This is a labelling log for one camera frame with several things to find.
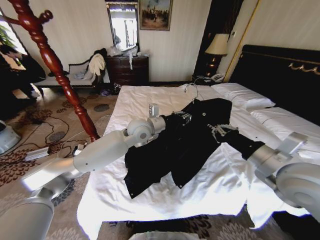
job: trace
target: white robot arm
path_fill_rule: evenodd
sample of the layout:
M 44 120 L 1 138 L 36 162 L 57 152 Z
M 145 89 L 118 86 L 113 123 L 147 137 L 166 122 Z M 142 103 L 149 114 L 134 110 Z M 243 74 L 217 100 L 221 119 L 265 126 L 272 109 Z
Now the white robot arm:
M 149 106 L 147 120 L 132 120 L 126 129 L 108 133 L 89 144 L 79 155 L 56 158 L 41 164 L 22 178 L 31 197 L 0 217 L 0 238 L 6 240 L 45 239 L 54 216 L 51 199 L 62 193 L 74 178 L 97 171 L 125 155 L 132 146 L 142 146 L 166 128 L 158 106 Z
M 227 142 L 255 166 L 255 175 L 281 200 L 305 208 L 320 222 L 320 165 L 302 162 L 297 154 L 307 141 L 305 135 L 293 132 L 274 150 L 230 125 L 209 127 L 217 141 Z

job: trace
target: nightstand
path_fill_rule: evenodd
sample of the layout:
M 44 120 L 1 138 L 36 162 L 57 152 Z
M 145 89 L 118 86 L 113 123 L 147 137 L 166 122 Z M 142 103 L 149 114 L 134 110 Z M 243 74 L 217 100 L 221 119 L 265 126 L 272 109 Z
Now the nightstand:
M 192 76 L 192 82 L 197 85 L 204 85 L 204 86 L 213 86 L 213 85 L 221 83 L 221 82 L 215 82 L 215 81 L 207 79 L 207 78 L 199 78 L 197 76 Z

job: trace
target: white cloth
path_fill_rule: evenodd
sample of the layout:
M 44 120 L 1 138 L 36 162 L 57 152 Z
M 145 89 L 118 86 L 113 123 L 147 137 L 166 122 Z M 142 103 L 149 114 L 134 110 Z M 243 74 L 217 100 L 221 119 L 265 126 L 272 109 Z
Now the white cloth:
M 106 62 L 104 60 L 104 57 L 100 53 L 95 54 L 89 62 L 90 72 L 96 74 L 97 76 L 101 75 L 100 70 L 105 69 L 105 66 Z
M 146 119 L 149 103 L 159 105 L 160 115 L 180 111 L 197 95 L 194 86 L 189 86 L 186 93 L 184 90 L 185 85 L 123 86 L 104 134 L 126 128 L 132 119 Z M 221 98 L 208 86 L 198 86 L 198 91 L 200 100 Z M 219 109 L 212 111 L 219 114 Z M 274 134 L 239 107 L 232 107 L 230 122 L 239 127 L 241 134 L 253 140 L 263 141 L 273 148 L 280 143 Z M 257 179 L 253 166 L 226 143 L 208 158 L 182 189 L 175 185 L 169 173 L 160 183 L 154 183 L 131 199 L 124 181 L 126 174 L 124 156 L 91 173 L 77 210 L 78 222 L 90 239 L 97 238 L 103 221 L 156 221 L 199 214 L 237 215 L 245 203 L 256 228 L 262 226 L 274 211 L 288 210 L 296 215 L 306 213 L 304 209 L 296 210 L 283 203 Z
M 205 240 L 199 238 L 196 233 L 174 232 L 174 231 L 148 231 L 136 233 L 129 240 Z
M 131 70 L 133 70 L 133 67 L 132 67 L 132 58 L 133 58 L 133 56 L 132 56 L 132 53 L 130 52 L 130 53 L 129 53 L 129 64 L 130 64 L 130 69 L 131 69 Z

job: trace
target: wooden coat rack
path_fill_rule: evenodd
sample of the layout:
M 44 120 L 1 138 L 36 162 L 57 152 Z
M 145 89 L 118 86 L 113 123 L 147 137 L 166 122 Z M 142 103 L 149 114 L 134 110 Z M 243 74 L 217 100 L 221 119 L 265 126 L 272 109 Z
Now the wooden coat rack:
M 29 6 L 29 0 L 8 0 L 18 14 L 18 20 L 10 17 L 4 17 L 6 21 L 12 24 L 22 26 L 27 30 L 31 39 L 37 44 L 40 49 L 41 57 L 44 63 L 55 75 L 56 81 L 62 86 L 64 95 L 69 103 L 74 107 L 75 114 L 79 117 L 81 124 L 90 136 L 91 141 L 95 141 L 100 137 L 97 134 L 96 127 L 89 117 L 87 110 L 81 105 L 77 93 L 70 85 L 70 80 L 63 73 L 63 66 L 56 53 L 48 44 L 48 39 L 43 32 L 43 24 L 53 18 L 53 14 L 49 10 L 45 10 L 39 17 L 36 17 Z

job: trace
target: pillow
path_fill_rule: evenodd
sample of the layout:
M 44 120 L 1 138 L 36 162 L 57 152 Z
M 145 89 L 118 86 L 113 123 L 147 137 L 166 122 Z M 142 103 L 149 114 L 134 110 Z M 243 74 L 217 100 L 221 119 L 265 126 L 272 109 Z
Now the pillow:
M 221 83 L 213 85 L 212 88 L 231 101 L 232 104 L 246 109 L 248 112 L 270 108 L 275 105 L 269 98 L 238 83 Z
M 282 141 L 292 132 L 308 136 L 306 144 L 298 153 L 302 158 L 313 159 L 313 163 L 319 164 L 320 126 L 280 107 L 255 110 L 251 115 Z

